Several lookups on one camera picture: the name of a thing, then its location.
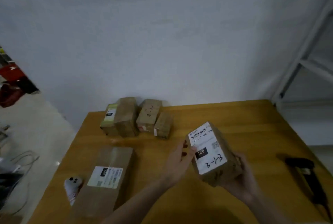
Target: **qr code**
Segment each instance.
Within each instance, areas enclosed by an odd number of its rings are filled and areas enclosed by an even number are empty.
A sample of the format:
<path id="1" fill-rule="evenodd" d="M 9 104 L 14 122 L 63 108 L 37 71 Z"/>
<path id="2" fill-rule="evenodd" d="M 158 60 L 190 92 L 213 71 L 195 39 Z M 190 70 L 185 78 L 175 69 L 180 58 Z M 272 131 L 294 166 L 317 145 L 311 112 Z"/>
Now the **qr code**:
<path id="1" fill-rule="evenodd" d="M 218 146 L 220 146 L 219 142 L 217 142 L 217 141 L 213 142 L 211 145 L 213 146 L 213 149 L 216 149 Z"/>

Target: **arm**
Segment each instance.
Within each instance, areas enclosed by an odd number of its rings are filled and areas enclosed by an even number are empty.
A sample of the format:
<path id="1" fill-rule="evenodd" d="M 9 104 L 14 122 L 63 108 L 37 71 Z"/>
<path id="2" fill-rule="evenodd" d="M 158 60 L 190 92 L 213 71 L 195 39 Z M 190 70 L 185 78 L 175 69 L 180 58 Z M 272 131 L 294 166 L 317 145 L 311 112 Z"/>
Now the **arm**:
<path id="1" fill-rule="evenodd" d="M 261 192 L 252 170 L 243 154 L 237 153 L 243 174 L 235 180 L 222 184 L 228 192 L 248 206 L 260 224 L 292 224 L 282 212 Z"/>
<path id="2" fill-rule="evenodd" d="M 181 143 L 175 151 L 170 153 L 163 168 L 163 173 L 158 180 L 152 182 L 115 210 L 101 224 L 141 223 L 152 205 L 182 178 L 189 167 L 195 154 L 195 148 L 191 148 L 188 154 L 182 152 L 182 148 L 183 144 Z"/>

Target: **right hand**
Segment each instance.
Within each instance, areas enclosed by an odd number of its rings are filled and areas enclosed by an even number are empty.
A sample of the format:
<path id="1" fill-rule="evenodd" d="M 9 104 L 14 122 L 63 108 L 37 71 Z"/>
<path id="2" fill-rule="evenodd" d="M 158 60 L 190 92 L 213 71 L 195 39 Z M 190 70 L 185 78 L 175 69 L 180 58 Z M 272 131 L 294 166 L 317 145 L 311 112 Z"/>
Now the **right hand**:
<path id="1" fill-rule="evenodd" d="M 254 199 L 261 196 L 261 191 L 245 155 L 239 152 L 234 154 L 240 160 L 243 173 L 234 180 L 220 184 L 220 186 L 230 192 L 237 199 L 244 202 L 246 205 L 249 205 Z"/>

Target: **white wall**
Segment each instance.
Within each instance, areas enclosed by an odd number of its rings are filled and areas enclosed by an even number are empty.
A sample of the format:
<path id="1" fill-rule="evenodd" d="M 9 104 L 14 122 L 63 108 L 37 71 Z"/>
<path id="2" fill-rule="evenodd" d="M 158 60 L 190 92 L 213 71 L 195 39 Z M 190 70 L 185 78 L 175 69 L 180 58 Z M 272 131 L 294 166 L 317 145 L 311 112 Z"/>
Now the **white wall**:
<path id="1" fill-rule="evenodd" d="M 123 96 L 270 98 L 325 0 L 0 0 L 0 44 L 78 129 Z"/>

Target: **barcode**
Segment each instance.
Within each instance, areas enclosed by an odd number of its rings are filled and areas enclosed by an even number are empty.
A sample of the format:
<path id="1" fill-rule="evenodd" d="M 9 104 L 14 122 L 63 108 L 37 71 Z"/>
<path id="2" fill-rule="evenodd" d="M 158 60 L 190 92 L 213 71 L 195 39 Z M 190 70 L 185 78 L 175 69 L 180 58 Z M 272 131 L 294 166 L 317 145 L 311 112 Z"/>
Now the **barcode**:
<path id="1" fill-rule="evenodd" d="M 213 149 L 216 149 L 218 146 L 220 146 L 219 145 L 219 142 L 213 142 L 212 144 L 211 144 L 211 146 L 213 146 Z"/>
<path id="2" fill-rule="evenodd" d="M 194 139 L 194 138 L 198 137 L 199 135 L 203 134 L 204 132 L 206 132 L 206 129 L 205 129 L 205 128 L 202 129 L 201 131 L 199 131 L 198 133 L 192 135 L 191 138 Z"/>

